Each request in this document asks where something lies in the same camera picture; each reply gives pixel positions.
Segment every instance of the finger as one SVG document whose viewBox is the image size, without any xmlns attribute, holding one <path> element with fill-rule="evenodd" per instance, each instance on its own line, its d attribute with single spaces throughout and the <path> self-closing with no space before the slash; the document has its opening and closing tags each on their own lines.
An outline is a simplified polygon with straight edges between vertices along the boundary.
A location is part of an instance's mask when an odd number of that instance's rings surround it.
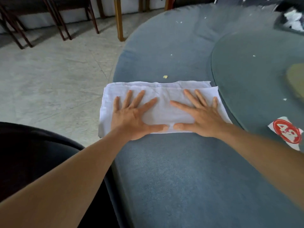
<svg viewBox="0 0 304 228">
<path fill-rule="evenodd" d="M 194 92 L 195 92 L 196 96 L 198 97 L 198 99 L 200 100 L 201 104 L 205 107 L 208 106 L 206 99 L 203 97 L 201 92 L 199 90 L 195 90 Z"/>
<path fill-rule="evenodd" d="M 189 90 L 184 89 L 184 94 L 187 96 L 187 98 L 192 102 L 192 104 L 196 108 L 201 108 L 202 107 L 202 104 L 190 93 Z"/>
<path fill-rule="evenodd" d="M 149 126 L 149 132 L 150 133 L 163 133 L 166 132 L 169 129 L 168 125 L 151 125 Z"/>
<path fill-rule="evenodd" d="M 194 132 L 195 130 L 195 124 L 187 124 L 187 123 L 176 123 L 173 125 L 173 129 L 175 130 L 187 130 Z"/>
<path fill-rule="evenodd" d="M 119 111 L 119 97 L 114 99 L 113 103 L 113 112 Z"/>
<path fill-rule="evenodd" d="M 129 90 L 129 91 L 127 92 L 127 96 L 126 96 L 126 98 L 125 98 L 125 100 L 124 100 L 124 102 L 123 102 L 123 106 L 121 107 L 122 109 L 129 107 L 130 101 L 131 101 L 131 97 L 132 97 L 132 94 L 133 94 L 133 93 L 132 93 L 132 90 Z"/>
<path fill-rule="evenodd" d="M 172 106 L 176 107 L 176 108 L 179 108 L 179 109 L 182 110 L 182 111 L 187 112 L 188 114 L 192 114 L 192 113 L 195 111 L 194 108 L 192 108 L 192 107 L 190 107 L 190 106 L 188 106 L 188 105 L 179 103 L 179 102 L 177 102 L 177 101 L 170 101 L 170 104 L 171 104 Z"/>
<path fill-rule="evenodd" d="M 152 106 L 155 105 L 155 103 L 157 103 L 157 98 L 151 99 L 150 101 L 143 104 L 143 106 L 139 108 L 140 112 L 141 113 L 147 112 L 149 109 L 152 108 Z"/>
<path fill-rule="evenodd" d="M 212 107 L 217 109 L 217 106 L 218 106 L 218 99 L 217 99 L 217 97 L 213 97 Z"/>
<path fill-rule="evenodd" d="M 136 108 L 139 105 L 139 103 L 141 102 L 144 95 L 145 95 L 144 90 L 139 92 L 139 94 L 136 96 L 136 98 L 134 98 L 134 100 L 132 101 L 130 108 Z"/>
</svg>

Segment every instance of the red and white sticker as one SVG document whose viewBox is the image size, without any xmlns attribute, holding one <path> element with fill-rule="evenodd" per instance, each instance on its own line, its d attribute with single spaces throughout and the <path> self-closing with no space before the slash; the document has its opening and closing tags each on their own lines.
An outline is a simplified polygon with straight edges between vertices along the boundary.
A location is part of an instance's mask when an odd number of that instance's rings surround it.
<svg viewBox="0 0 304 228">
<path fill-rule="evenodd" d="M 295 127 L 287 117 L 280 117 L 270 123 L 268 127 L 278 134 L 293 149 L 299 150 L 299 144 L 302 141 L 303 130 Z"/>
</svg>

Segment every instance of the gray floor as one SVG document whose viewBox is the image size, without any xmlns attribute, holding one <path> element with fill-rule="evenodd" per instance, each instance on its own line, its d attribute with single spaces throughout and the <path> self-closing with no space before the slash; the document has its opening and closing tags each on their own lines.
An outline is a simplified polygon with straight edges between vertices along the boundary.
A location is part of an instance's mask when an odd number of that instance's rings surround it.
<svg viewBox="0 0 304 228">
<path fill-rule="evenodd" d="M 124 15 L 125 36 L 162 11 Z M 0 35 L 0 121 L 50 130 L 84 146 L 97 141 L 103 89 L 125 44 L 114 18 L 97 24 L 99 35 L 92 22 L 69 24 L 73 40 L 65 42 L 55 27 L 28 31 L 35 47 L 24 50 Z"/>
</svg>

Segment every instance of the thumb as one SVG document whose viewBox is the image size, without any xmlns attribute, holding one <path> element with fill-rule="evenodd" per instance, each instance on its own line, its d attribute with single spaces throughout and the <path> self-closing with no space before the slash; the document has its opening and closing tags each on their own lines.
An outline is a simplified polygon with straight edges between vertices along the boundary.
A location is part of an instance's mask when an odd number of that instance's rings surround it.
<svg viewBox="0 0 304 228">
<path fill-rule="evenodd" d="M 175 129 L 175 130 L 187 130 L 187 131 L 194 132 L 195 124 L 176 123 L 176 124 L 174 124 L 173 129 Z"/>
<path fill-rule="evenodd" d="M 149 126 L 149 133 L 156 133 L 156 132 L 166 132 L 169 129 L 167 125 L 151 125 Z"/>
</svg>

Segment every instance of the folded white cloth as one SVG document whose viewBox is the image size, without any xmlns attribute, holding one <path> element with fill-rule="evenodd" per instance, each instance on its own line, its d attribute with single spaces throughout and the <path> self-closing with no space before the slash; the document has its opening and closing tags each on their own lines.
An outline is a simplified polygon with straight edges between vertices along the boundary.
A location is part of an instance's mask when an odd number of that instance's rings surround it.
<svg viewBox="0 0 304 228">
<path fill-rule="evenodd" d="M 108 84 L 104 89 L 100 108 L 98 136 L 104 137 L 110 132 L 114 99 L 116 96 L 119 96 L 120 105 L 122 105 L 128 90 L 133 91 L 131 100 L 133 100 L 141 90 L 146 91 L 139 106 L 150 101 L 152 98 L 158 98 L 158 102 L 154 107 L 143 115 L 143 122 L 149 125 L 166 124 L 169 126 L 169 130 L 165 133 L 181 132 L 174 130 L 173 125 L 178 122 L 193 123 L 194 119 L 186 112 L 171 106 L 170 100 L 193 106 L 183 93 L 183 89 L 185 88 L 192 94 L 194 94 L 195 89 L 199 89 L 208 104 L 211 104 L 214 96 L 218 97 L 219 114 L 226 122 L 231 122 L 219 97 L 218 87 L 211 87 L 209 81 L 178 81 L 174 83 L 116 82 Z"/>
</svg>

